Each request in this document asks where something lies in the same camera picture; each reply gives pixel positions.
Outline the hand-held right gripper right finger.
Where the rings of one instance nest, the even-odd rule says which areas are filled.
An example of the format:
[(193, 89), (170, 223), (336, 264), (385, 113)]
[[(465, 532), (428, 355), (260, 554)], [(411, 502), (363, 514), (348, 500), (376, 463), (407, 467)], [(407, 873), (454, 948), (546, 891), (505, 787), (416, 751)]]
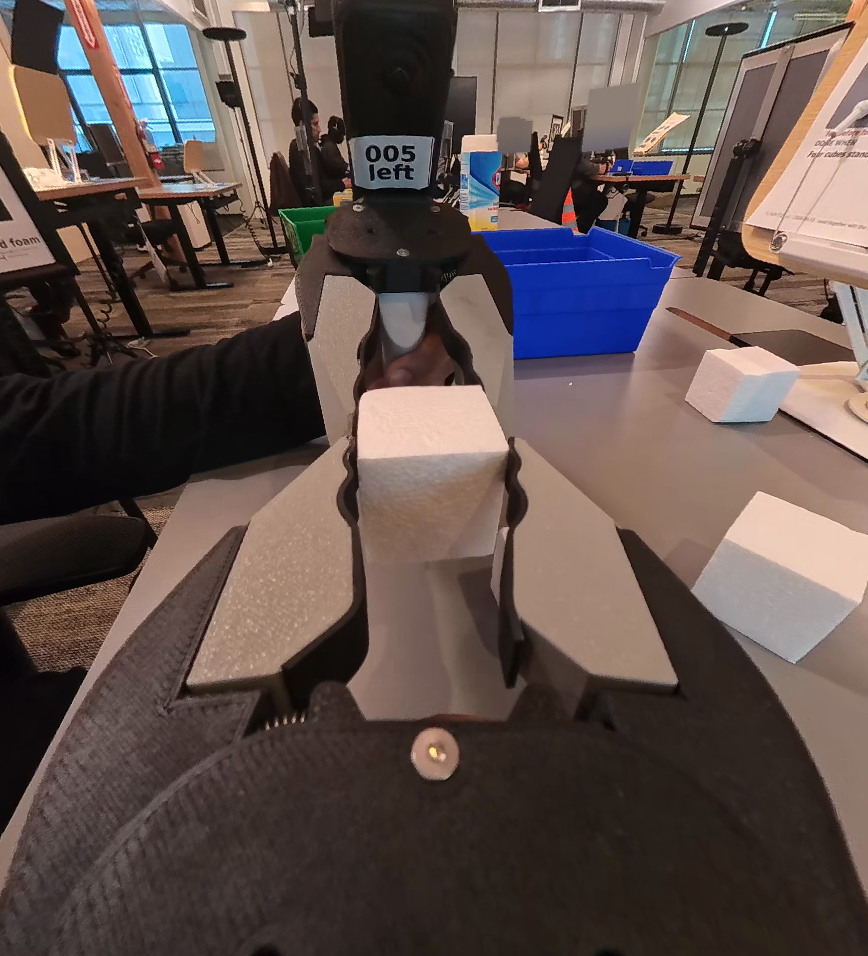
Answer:
[(606, 691), (669, 696), (679, 679), (615, 521), (524, 439), (509, 442), (498, 607), (507, 688), (577, 711)]

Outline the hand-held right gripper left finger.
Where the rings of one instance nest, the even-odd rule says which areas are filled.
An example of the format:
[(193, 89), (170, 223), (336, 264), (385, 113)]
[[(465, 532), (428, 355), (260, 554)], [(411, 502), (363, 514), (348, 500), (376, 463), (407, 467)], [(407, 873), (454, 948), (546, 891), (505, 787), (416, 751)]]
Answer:
[(248, 524), (187, 677), (191, 691), (348, 683), (369, 628), (355, 444), (343, 438)]

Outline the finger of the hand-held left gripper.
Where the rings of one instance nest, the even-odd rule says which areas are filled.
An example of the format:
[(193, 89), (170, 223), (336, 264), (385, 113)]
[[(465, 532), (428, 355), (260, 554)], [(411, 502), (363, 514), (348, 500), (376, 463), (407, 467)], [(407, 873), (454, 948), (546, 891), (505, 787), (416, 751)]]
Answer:
[(330, 443), (349, 439), (356, 431), (378, 316), (373, 290), (354, 277), (324, 277), (308, 354)]
[(432, 310), (433, 327), (453, 364), (454, 384), (478, 385), (505, 436), (514, 432), (513, 337), (485, 278), (462, 274), (445, 286)]

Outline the person's left forearm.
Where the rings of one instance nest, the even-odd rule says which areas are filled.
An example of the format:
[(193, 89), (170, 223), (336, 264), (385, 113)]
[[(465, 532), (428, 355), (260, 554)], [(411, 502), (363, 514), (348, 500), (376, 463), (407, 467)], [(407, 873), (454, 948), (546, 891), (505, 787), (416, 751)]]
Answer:
[(0, 525), (164, 492), (325, 434), (299, 312), (216, 344), (0, 376)]

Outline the person's left hand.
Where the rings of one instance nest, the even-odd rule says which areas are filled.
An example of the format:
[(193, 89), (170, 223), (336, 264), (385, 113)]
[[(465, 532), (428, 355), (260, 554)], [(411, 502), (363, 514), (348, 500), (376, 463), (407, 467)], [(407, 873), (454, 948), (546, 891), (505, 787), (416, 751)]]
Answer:
[(412, 351), (395, 358), (373, 386), (443, 386), (454, 373), (454, 363), (440, 336), (428, 332)]

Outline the blue plastic bin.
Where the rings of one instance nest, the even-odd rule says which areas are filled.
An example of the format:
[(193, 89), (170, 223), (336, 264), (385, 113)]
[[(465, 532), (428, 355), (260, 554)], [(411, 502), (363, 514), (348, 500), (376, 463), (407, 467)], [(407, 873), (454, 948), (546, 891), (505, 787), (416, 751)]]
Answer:
[(515, 360), (633, 353), (679, 256), (598, 227), (485, 235), (512, 285)]

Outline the green plastic bin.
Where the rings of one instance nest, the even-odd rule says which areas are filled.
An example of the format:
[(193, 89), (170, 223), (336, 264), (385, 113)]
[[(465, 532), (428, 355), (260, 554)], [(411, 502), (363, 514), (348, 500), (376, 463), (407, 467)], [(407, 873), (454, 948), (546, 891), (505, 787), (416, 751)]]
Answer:
[(313, 237), (324, 234), (326, 218), (337, 209), (334, 205), (279, 209), (285, 245), (295, 268), (310, 249)]

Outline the disinfectant wipes canister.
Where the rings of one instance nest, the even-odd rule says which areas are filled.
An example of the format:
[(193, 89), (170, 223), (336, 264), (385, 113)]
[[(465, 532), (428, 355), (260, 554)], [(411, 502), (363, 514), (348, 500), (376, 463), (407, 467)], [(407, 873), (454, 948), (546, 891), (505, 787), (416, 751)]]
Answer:
[(502, 153), (495, 134), (463, 137), (460, 209), (474, 232), (498, 229), (502, 163)]

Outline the wooden top background desk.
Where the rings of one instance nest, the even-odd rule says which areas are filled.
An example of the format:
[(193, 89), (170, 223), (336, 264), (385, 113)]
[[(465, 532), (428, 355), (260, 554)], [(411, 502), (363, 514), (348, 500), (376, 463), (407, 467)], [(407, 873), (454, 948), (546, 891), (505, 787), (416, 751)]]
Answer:
[(103, 271), (117, 295), (134, 329), (134, 336), (141, 340), (182, 339), (189, 335), (183, 327), (153, 328), (136, 295), (133, 281), (123, 266), (115, 242), (106, 223), (116, 217), (125, 218), (142, 206), (166, 209), (181, 247), (184, 266), (191, 278), (188, 286), (174, 286), (175, 292), (196, 292), (228, 289), (232, 285), (209, 282), (193, 245), (188, 229), (179, 210), (188, 205), (197, 205), (206, 215), (211, 238), (220, 252), (222, 264), (230, 264), (226, 257), (224, 241), (220, 232), (215, 209), (234, 201), (240, 183), (201, 183), (147, 185), (139, 178), (112, 178), (68, 183), (36, 191), (37, 198), (46, 204), (49, 222), (58, 229), (68, 226), (85, 226), (92, 237)]

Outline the white wooden document stand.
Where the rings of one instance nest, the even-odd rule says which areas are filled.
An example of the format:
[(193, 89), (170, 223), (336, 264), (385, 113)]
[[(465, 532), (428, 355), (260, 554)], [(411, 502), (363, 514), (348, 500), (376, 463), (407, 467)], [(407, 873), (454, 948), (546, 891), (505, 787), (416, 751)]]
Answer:
[(868, 462), (868, 248), (769, 233), (745, 221), (743, 239), (765, 261), (831, 282), (855, 362), (804, 366), (781, 409)]

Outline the black phone on table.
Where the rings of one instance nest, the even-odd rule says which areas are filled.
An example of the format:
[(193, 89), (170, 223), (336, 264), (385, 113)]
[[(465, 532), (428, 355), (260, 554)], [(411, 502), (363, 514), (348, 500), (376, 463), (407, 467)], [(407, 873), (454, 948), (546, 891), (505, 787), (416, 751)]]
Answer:
[(739, 333), (730, 336), (728, 341), (740, 348), (762, 348), (800, 367), (830, 362), (855, 362), (851, 349), (802, 330)]

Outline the grey framed board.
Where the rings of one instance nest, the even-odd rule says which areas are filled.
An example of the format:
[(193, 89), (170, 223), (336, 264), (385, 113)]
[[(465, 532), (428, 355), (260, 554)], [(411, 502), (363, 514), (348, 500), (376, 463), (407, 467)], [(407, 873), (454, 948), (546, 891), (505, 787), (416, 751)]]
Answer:
[(742, 57), (692, 216), (694, 229), (708, 226), (735, 145), (757, 138), (760, 148), (744, 169), (725, 221), (726, 230), (741, 230), (754, 193), (852, 28), (852, 22), (842, 23)]

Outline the printed instruction sheet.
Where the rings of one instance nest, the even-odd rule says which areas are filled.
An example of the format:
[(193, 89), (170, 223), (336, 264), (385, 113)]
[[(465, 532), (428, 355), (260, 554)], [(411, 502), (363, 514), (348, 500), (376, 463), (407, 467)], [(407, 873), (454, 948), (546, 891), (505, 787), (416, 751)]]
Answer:
[(745, 225), (868, 248), (868, 3), (762, 181)]

